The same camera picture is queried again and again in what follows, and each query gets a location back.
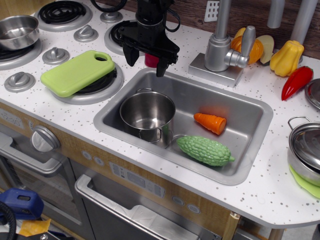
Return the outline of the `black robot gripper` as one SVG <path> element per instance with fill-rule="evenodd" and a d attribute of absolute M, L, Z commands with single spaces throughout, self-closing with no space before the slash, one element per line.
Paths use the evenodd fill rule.
<path fill-rule="evenodd" d="M 163 77 L 169 64 L 178 60 L 180 48 L 168 38 L 162 22 L 155 25 L 136 22 L 134 26 L 121 27 L 118 33 L 125 59 L 131 67 L 140 57 L 140 52 L 147 53 L 159 58 L 156 76 Z"/>

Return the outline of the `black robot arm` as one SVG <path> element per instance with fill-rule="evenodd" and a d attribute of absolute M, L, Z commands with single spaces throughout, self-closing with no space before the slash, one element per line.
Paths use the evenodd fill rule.
<path fill-rule="evenodd" d="M 167 13 L 173 3 L 173 0 L 137 1 L 136 23 L 118 30 L 125 59 L 131 67 L 140 52 L 158 58 L 157 77 L 163 77 L 169 65 L 177 62 L 180 48 L 166 34 Z"/>

